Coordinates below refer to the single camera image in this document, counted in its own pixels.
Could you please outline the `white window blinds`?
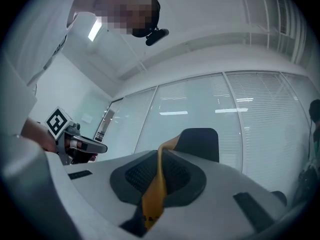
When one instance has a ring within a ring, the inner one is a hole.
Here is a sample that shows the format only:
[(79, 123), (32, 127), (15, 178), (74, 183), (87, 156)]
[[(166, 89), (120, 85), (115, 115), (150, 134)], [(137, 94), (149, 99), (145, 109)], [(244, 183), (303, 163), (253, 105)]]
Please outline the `white window blinds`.
[(281, 73), (227, 73), (209, 79), (202, 99), (176, 97), (186, 108), (161, 110), (174, 135), (186, 128), (218, 133), (219, 160), (270, 191), (290, 195), (307, 161), (308, 121)]

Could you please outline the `blue chair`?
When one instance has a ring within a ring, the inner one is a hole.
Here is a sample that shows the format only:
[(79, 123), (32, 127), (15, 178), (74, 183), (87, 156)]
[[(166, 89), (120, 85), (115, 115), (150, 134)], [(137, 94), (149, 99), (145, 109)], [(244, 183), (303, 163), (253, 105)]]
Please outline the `blue chair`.
[(213, 128), (187, 128), (179, 135), (174, 151), (220, 162), (219, 136)]

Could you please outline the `person's left forearm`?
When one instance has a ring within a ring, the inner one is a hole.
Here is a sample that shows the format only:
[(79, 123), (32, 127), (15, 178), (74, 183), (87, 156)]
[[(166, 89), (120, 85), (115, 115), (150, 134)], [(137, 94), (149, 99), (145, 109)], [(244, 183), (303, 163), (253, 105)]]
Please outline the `person's left forearm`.
[(21, 131), (21, 135), (36, 142), (47, 152), (56, 152), (56, 142), (49, 130), (39, 122), (27, 118)]

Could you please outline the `ceiling light panel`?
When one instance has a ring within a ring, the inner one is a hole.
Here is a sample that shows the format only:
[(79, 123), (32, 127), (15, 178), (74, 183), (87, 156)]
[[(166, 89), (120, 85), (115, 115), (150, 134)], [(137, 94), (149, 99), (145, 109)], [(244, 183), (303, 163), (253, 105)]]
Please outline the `ceiling light panel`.
[(95, 40), (95, 38), (96, 38), (96, 36), (99, 33), (101, 28), (102, 28), (102, 21), (101, 21), (100, 18), (97, 17), (95, 22), (94, 22), (94, 24), (93, 24), (93, 26), (92, 26), (92, 28), (91, 28), (91, 30), (90, 30), (90, 32), (89, 32), (89, 34), (88, 34), (88, 38), (89, 38), (90, 41), (93, 42)]

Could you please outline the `yellow mouse pad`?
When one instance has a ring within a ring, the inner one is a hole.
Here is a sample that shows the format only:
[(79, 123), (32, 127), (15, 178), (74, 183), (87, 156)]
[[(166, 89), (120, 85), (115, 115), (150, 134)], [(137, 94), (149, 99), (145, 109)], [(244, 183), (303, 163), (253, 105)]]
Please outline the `yellow mouse pad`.
[(167, 196), (166, 180), (163, 173), (163, 151), (174, 150), (178, 144), (180, 134), (164, 143), (157, 149), (156, 175), (150, 183), (148, 189), (142, 196), (142, 213), (146, 218), (144, 226), (150, 230), (162, 215), (164, 208), (163, 202)]

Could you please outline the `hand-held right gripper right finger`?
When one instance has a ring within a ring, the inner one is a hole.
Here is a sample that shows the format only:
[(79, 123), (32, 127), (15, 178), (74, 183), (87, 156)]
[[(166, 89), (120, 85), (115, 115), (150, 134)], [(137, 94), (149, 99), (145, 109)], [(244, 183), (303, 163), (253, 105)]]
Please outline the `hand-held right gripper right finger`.
[[(165, 208), (149, 231), (149, 240), (276, 240), (293, 226), (305, 204), (293, 209), (271, 192), (230, 166), (172, 151), (200, 167), (206, 175), (201, 195), (188, 206)], [(275, 221), (273, 225), (255, 232), (233, 198), (249, 193)]]

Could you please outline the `person's left hand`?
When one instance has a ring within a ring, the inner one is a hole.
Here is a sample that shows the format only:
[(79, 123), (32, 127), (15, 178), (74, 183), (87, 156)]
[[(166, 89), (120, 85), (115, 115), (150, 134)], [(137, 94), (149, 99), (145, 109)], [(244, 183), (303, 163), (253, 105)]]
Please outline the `person's left hand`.
[(83, 143), (79, 140), (69, 138), (65, 139), (65, 152), (69, 157), (71, 165), (96, 161), (97, 154), (84, 152), (82, 149), (82, 145)]

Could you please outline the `person's white shirt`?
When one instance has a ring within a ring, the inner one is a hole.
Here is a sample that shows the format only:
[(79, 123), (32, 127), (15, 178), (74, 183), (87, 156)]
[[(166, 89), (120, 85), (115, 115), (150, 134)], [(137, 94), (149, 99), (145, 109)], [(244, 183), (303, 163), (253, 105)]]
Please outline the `person's white shirt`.
[(22, 136), (39, 78), (63, 47), (79, 13), (96, 0), (30, 0), (0, 46), (0, 137)]

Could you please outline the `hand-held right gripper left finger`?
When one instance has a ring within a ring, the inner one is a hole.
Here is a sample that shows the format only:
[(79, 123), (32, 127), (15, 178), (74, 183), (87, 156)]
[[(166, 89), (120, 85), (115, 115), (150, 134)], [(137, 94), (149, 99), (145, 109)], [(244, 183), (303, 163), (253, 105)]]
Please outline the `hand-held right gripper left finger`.
[(162, 240), (127, 231), (138, 223), (134, 205), (114, 194), (112, 171), (141, 153), (88, 164), (62, 165), (24, 138), (1, 140), (1, 181), (14, 206), (46, 240)]

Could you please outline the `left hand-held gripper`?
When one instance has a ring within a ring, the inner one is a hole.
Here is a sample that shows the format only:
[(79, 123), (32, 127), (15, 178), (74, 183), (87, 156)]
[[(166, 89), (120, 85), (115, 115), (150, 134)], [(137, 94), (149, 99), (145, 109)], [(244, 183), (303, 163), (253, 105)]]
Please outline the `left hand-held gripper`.
[(108, 147), (96, 140), (80, 135), (80, 125), (74, 122), (71, 117), (61, 108), (57, 107), (45, 121), (49, 133), (55, 139), (56, 153), (63, 165), (71, 165), (65, 151), (65, 139), (74, 139), (81, 143), (77, 149), (84, 153), (104, 154)]

